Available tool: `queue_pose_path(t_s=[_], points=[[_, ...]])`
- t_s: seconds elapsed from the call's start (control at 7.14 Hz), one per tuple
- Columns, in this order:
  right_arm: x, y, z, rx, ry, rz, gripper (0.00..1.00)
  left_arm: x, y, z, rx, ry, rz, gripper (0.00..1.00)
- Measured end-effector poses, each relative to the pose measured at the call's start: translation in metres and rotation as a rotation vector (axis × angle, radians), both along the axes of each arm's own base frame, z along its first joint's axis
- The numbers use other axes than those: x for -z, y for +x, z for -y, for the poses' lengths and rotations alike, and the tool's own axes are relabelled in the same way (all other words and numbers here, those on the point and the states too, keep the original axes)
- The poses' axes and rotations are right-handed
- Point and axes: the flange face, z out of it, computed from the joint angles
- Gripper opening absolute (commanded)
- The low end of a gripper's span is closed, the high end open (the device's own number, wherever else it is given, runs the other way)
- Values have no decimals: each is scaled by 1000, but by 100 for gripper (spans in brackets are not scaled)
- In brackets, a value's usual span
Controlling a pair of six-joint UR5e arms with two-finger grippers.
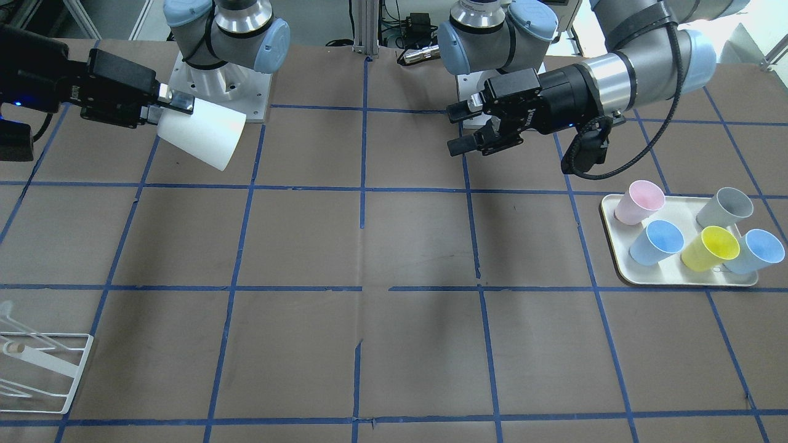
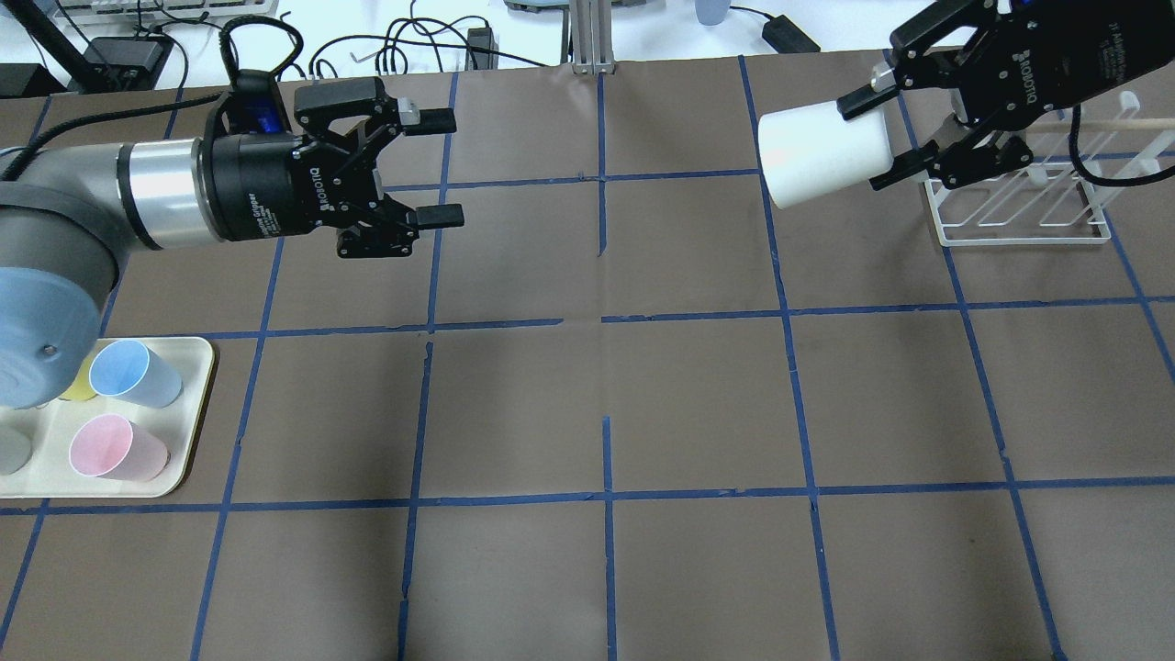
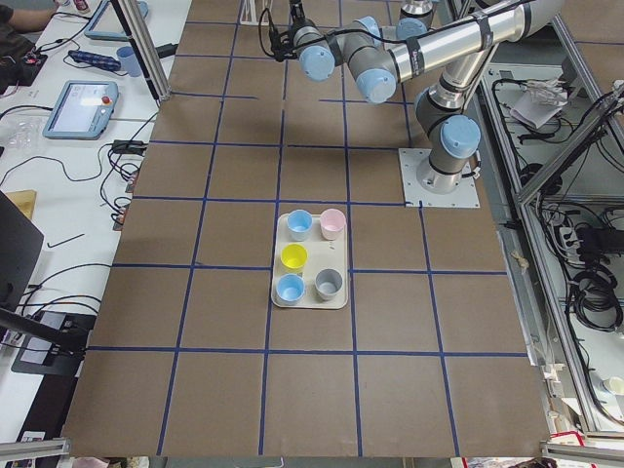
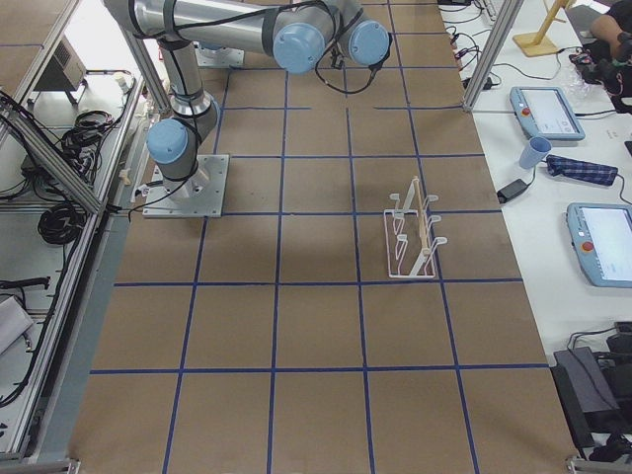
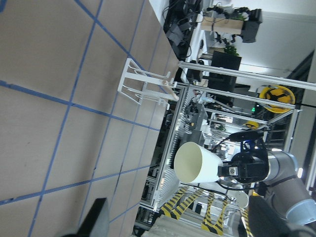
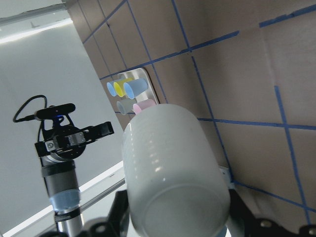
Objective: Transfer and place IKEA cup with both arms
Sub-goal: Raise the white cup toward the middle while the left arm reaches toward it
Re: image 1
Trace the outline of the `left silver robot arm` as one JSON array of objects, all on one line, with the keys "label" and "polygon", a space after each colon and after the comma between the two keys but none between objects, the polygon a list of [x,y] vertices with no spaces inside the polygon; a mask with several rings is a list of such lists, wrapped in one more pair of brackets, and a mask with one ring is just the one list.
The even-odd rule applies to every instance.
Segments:
[{"label": "left silver robot arm", "polygon": [[678,92],[670,25],[731,16],[746,1],[593,1],[607,54],[538,73],[557,31],[554,11],[538,1],[459,1],[437,31],[441,59],[461,76],[490,72],[448,107],[453,123],[487,115],[472,135],[448,142],[451,155],[490,155],[543,135],[580,129],[597,117],[672,99]]}]

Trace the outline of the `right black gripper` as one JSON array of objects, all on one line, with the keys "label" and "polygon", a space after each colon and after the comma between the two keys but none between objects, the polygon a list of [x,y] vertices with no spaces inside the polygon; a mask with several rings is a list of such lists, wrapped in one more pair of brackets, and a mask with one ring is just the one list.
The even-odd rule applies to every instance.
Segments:
[{"label": "right black gripper", "polygon": [[91,49],[87,61],[70,59],[64,42],[2,25],[2,103],[45,113],[61,104],[81,107],[81,117],[134,129],[143,109],[159,106],[192,115],[195,97],[159,83],[156,73],[104,50]]}]

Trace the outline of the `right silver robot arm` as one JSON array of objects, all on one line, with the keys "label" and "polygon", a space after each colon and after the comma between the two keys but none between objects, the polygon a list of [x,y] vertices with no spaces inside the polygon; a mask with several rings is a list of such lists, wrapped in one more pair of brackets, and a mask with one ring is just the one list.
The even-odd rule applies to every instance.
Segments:
[{"label": "right silver robot arm", "polygon": [[271,76],[291,42],[271,3],[166,1],[163,12],[179,47],[170,79],[101,49],[72,60],[64,42],[3,25],[2,104],[50,117],[70,103],[84,119],[134,129],[165,110],[188,117],[203,99],[264,121]]}]

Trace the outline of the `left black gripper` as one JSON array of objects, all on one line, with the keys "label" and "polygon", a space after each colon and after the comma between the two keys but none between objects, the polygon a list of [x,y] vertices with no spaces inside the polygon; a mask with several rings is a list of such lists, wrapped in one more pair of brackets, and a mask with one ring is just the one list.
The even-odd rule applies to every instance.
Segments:
[{"label": "left black gripper", "polygon": [[487,79],[483,92],[446,107],[450,122],[487,122],[498,118],[497,128],[487,124],[471,135],[447,142],[449,154],[472,151],[491,155],[523,142],[521,132],[534,129],[542,135],[574,126],[582,128],[603,110],[599,92],[588,68],[568,65],[538,74],[534,68]]}]

